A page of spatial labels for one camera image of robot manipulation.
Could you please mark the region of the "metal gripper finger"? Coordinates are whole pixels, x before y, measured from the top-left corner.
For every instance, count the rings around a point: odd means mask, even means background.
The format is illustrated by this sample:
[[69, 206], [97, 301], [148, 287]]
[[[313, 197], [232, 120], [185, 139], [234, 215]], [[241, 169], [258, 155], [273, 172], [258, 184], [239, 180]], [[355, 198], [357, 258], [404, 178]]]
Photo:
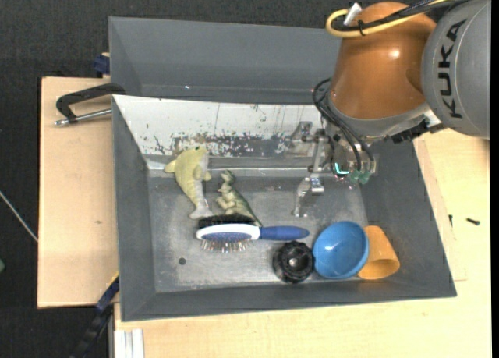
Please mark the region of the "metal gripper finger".
[[321, 196], [324, 194], [324, 191], [324, 184], [318, 175], [309, 175], [303, 178], [295, 191], [292, 215], [297, 218], [305, 217], [306, 212], [303, 210], [303, 205], [306, 198], [308, 196]]
[[308, 151], [312, 147], [311, 129], [313, 123], [301, 121], [290, 136], [290, 151]]

